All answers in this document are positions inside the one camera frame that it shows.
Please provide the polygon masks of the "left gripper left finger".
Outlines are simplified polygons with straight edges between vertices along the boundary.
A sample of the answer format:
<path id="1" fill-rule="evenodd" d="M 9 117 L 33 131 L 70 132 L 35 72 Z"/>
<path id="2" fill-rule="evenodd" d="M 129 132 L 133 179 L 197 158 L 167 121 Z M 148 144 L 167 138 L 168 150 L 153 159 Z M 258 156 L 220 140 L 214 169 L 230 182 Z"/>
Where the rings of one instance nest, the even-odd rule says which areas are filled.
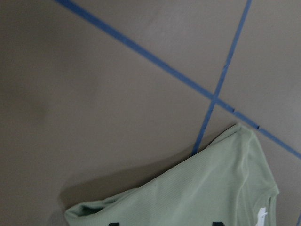
<path id="1" fill-rule="evenodd" d="M 120 222 L 111 222 L 108 226 L 121 226 Z"/>

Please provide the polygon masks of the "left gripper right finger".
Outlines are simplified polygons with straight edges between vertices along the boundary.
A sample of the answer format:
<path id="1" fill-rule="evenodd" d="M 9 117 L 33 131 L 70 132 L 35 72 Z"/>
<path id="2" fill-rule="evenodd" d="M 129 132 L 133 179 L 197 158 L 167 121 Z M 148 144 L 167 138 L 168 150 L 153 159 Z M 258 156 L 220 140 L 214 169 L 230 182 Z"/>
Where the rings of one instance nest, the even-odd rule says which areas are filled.
<path id="1" fill-rule="evenodd" d="M 225 224 L 223 222 L 215 221 L 212 222 L 212 226 L 225 226 Z"/>

